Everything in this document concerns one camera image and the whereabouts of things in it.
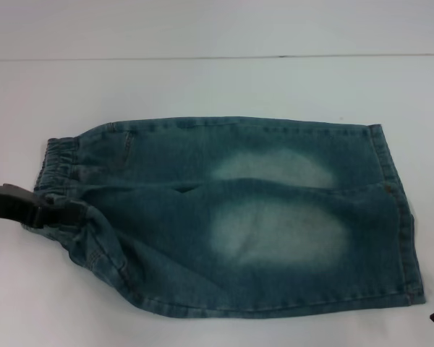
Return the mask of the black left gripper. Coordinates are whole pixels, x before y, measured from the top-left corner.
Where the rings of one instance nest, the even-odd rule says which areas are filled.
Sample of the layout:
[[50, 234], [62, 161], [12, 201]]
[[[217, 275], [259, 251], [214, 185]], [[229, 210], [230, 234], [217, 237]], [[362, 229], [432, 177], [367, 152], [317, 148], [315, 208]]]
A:
[[75, 227], [83, 222], [85, 206], [81, 204], [47, 205], [41, 208], [41, 199], [21, 187], [0, 186], [0, 218], [13, 220], [32, 228], [59, 226]]

